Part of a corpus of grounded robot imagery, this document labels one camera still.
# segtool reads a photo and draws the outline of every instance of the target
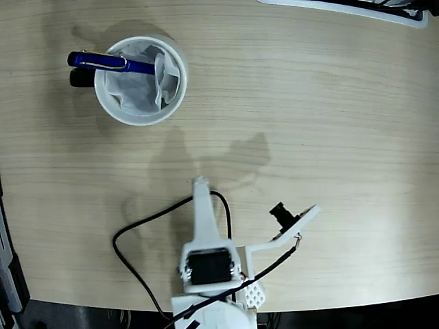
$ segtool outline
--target floor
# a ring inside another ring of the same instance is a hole
[[[260,328],[264,329],[269,317],[268,329],[435,328],[437,305],[439,295],[372,306],[286,312],[281,314],[277,327],[277,314],[260,313],[258,320]],[[165,321],[154,312],[129,313],[34,300],[29,302],[17,321],[21,329],[127,329],[128,321],[129,329],[157,329],[165,325]]]

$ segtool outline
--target pen holder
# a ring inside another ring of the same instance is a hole
[[[128,125],[154,125],[168,118],[180,106],[187,89],[188,64],[182,49],[170,38],[165,36],[133,36],[123,39],[111,46],[106,53],[118,54],[122,49],[131,47],[136,42],[148,42],[169,54],[180,71],[179,82],[172,100],[165,104],[158,112],[151,113],[142,111],[136,112],[126,110],[121,106],[119,99],[111,95],[105,85],[106,72],[103,70],[74,68],[70,72],[70,85],[74,87],[94,87],[97,99],[104,110],[116,120]]]

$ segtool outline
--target paper cup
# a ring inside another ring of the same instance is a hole
[[[172,102],[164,106],[160,112],[155,114],[145,113],[144,115],[134,114],[121,109],[119,101],[116,97],[110,95],[104,86],[105,71],[96,70],[95,74],[95,92],[97,99],[99,100],[101,106],[104,110],[116,120],[126,123],[127,125],[154,125],[159,123],[169,117],[174,113],[180,106],[183,97],[186,94],[187,89],[187,78],[189,67],[180,46],[177,45],[175,41],[166,37],[159,35],[151,36],[132,36],[130,38],[123,39],[113,46],[108,48],[106,53],[117,53],[120,49],[125,47],[127,44],[137,42],[137,41],[148,41],[152,45],[157,45],[167,50],[171,57],[175,60],[180,69],[180,84],[176,91],[176,96]]]

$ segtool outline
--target wooden desk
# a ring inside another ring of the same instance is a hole
[[[273,236],[280,200],[323,207],[263,280],[262,310],[439,293],[439,20],[417,30],[255,0],[6,0],[0,31],[0,174],[34,299],[153,309],[110,239],[199,174],[230,202],[238,244]],[[68,52],[157,32],[190,63],[170,119],[130,127],[69,86]],[[188,206],[120,243],[167,310],[191,234]]]

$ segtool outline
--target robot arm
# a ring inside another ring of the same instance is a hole
[[[298,246],[299,231],[320,212],[319,206],[312,206],[293,216],[279,203],[270,213],[282,225],[281,233],[267,243],[236,248],[218,232],[206,178],[196,177],[193,181],[193,205],[194,237],[184,244],[178,267],[185,293],[171,299],[174,316],[210,296],[239,288],[245,281],[254,279],[253,253],[280,247],[293,237],[297,238]],[[175,328],[257,329],[257,307],[264,301],[261,283],[254,282],[237,292],[236,302],[230,296],[217,300],[179,319]]]

